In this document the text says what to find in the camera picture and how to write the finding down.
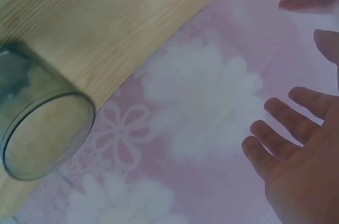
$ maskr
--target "pink fabric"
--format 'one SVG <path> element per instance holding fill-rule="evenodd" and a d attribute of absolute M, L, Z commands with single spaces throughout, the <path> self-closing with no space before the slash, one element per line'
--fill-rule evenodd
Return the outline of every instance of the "pink fabric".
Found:
<path fill-rule="evenodd" d="M 278 0 L 214 0 L 100 108 L 81 149 L 44 178 L 21 223 L 280 223 L 241 150 L 249 125 L 297 85 L 337 94 L 316 50 L 330 16 Z"/>

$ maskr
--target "flower print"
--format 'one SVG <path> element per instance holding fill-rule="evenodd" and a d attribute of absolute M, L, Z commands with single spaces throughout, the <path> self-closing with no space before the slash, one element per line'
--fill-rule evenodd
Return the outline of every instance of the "flower print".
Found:
<path fill-rule="evenodd" d="M 256 96 L 260 77 L 247 71 L 240 56 L 224 65 L 213 44 L 173 47 L 143 70 L 148 76 L 142 81 L 145 98 L 163 106 L 152 127 L 169 133 L 169 150 L 176 158 L 233 153 L 253 120 L 264 118 L 263 100 Z"/>
<path fill-rule="evenodd" d="M 69 224 L 188 224 L 171 213 L 174 194 L 147 178 L 127 184 L 122 176 L 105 173 L 103 185 L 92 176 L 83 178 L 84 193 L 71 191 Z"/>
<path fill-rule="evenodd" d="M 154 139 L 154 133 L 149 127 L 147 119 L 150 116 L 148 107 L 136 104 L 130 107 L 123 115 L 116 102 L 108 101 L 99 111 L 98 120 L 105 127 L 93 136 L 98 140 L 110 136 L 101 150 L 113 146 L 114 163 L 123 171 L 135 169 L 141 161 L 141 151 L 137 145 L 146 144 Z"/>
<path fill-rule="evenodd" d="M 70 185 L 57 172 L 46 176 L 16 214 L 16 219 L 27 224 L 60 224 L 67 210 L 65 198 L 69 191 Z"/>

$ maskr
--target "wood grain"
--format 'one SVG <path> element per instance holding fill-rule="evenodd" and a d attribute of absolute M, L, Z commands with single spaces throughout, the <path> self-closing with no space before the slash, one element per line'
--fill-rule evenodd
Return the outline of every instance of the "wood grain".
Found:
<path fill-rule="evenodd" d="M 19 38 L 101 106 L 211 0 L 0 0 L 0 38 Z M 35 186 L 0 171 L 0 219 Z"/>

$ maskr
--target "white flower pattern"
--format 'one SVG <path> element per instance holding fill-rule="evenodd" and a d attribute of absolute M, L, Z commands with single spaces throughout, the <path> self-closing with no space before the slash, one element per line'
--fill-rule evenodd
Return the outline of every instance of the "white flower pattern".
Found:
<path fill-rule="evenodd" d="M 259 76 L 239 56 L 224 65 L 214 44 L 172 47 L 142 70 L 145 98 L 166 106 L 152 125 L 170 133 L 177 158 L 233 153 L 251 122 L 264 118 L 263 100 L 255 95 L 262 86 Z"/>
<path fill-rule="evenodd" d="M 151 142 L 154 139 L 154 131 L 150 128 L 147 119 L 150 116 L 148 107 L 136 104 L 130 107 L 125 114 L 120 114 L 120 108 L 114 101 L 108 101 L 98 113 L 98 120 L 106 129 L 96 137 L 112 136 L 112 140 L 107 141 L 101 150 L 113 145 L 114 164 L 122 171 L 135 169 L 141 161 L 141 151 L 137 145 Z M 123 146 L 131 157 L 131 162 L 121 158 L 120 147 Z"/>
<path fill-rule="evenodd" d="M 128 185 L 115 173 L 105 173 L 103 186 L 84 176 L 84 193 L 71 191 L 69 224 L 188 224 L 172 214 L 174 194 L 160 183 L 141 179 Z"/>

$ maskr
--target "palm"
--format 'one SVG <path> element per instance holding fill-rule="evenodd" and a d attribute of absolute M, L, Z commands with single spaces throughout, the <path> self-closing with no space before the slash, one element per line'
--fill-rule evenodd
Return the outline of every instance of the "palm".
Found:
<path fill-rule="evenodd" d="M 327 59 L 339 64 L 338 34 L 318 32 L 315 39 Z M 339 212 L 339 97 L 302 87 L 289 96 L 323 119 L 323 125 L 272 98 L 265 109 L 304 146 L 256 121 L 251 126 L 254 136 L 243 143 L 244 153 L 264 179 L 267 199 L 283 223 L 336 223 L 331 220 Z"/>

